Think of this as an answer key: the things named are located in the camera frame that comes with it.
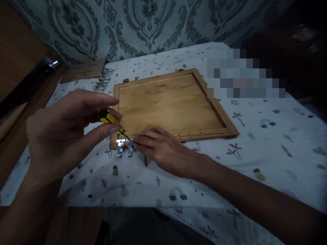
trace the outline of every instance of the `damask pattern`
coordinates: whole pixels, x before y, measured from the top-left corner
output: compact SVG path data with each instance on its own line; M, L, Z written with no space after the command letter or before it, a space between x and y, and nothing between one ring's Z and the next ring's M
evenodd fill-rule
M237 48L293 0L7 0L67 65L206 43Z

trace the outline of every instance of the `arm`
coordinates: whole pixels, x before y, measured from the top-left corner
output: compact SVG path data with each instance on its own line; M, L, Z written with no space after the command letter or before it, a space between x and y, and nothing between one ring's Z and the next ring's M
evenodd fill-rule
M0 244L43 244L62 178L104 138L120 129L102 124L84 135L84 127L118 100L77 89L27 121L31 163L15 200L0 222ZM120 120L122 115L110 109Z
M188 149L160 128L142 132L134 143L160 168L209 186L286 244L314 244L327 231L323 213Z
M0 223L0 244L42 244L58 203L61 180L38 186L26 175Z
M326 216L318 210L267 185L231 170L207 155L199 181L231 202L285 244L318 244L326 230Z

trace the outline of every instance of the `white patterned sheet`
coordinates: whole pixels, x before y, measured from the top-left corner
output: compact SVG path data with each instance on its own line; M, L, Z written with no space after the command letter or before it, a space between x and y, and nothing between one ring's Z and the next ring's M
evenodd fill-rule
M109 63L106 68L112 68L114 72L104 93L112 95L114 84L122 83L125 78L133 81L135 77L153 77L181 68L198 68L206 79L206 54L210 49L221 47L228 48L223 43L207 43ZM78 87L92 91L95 81L98 79L59 84L47 106ZM327 213L324 210L327 193L326 124L289 94L282 99L222 98L220 103L240 135L235 139L202 140L186 142L185 145ZM99 124L89 125L85 133ZM230 214L238 211L233 211L233 206L210 188L173 176L151 160L145 167L144 156L139 152L135 152L132 158L128 158L125 152L123 158L118 159L116 150L109 149L109 143L108 138L97 145L77 168L64 177L59 196L66 198L67 206L158 207L216 243L239 244L251 239L261 241L261 244L276 243L275 237L263 232L264 229L253 221ZM12 203L28 167L27 147L1 190L2 206ZM231 219L230 227L222 225L220 219L224 224ZM234 219L238 229L242 227L242 232L233 230ZM236 238L235 235L226 236L224 240L216 238L219 233L223 239L221 234L226 233L226 229L230 231L228 234L243 235Z

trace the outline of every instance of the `screwdriver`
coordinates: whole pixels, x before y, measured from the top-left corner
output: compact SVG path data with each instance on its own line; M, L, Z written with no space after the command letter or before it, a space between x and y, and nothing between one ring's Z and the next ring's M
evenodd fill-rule
M98 118L100 119L101 122L103 123L115 123L120 125L118 120L115 118L115 116L110 112L108 109L101 110L98 114ZM124 135L126 139L128 139L131 142L131 139L128 138L125 134L126 130L122 127L119 131L117 131L117 134Z

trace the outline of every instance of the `metal hinge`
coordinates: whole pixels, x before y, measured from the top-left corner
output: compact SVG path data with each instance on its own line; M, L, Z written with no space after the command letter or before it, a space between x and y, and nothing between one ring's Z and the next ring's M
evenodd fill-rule
M133 139L126 140L126 139L121 139L121 140L116 140L118 147L117 147L117 157L122 158L123 157L123 145L124 142L128 142L128 157L133 156Z

